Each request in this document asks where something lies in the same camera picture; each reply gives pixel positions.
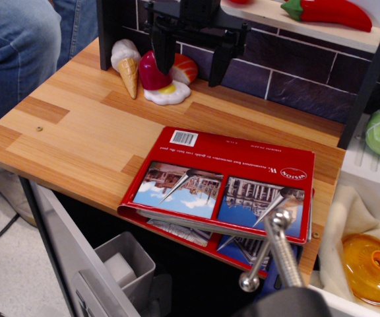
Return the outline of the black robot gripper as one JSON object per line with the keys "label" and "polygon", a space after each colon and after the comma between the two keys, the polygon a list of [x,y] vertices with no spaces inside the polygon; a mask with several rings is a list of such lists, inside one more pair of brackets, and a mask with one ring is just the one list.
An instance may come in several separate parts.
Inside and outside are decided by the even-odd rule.
{"label": "black robot gripper", "polygon": [[251,27],[227,14],[219,1],[175,1],[145,3],[147,28],[158,70],[167,75],[175,61],[176,41],[216,45],[208,85],[218,86],[231,60],[243,53]]}

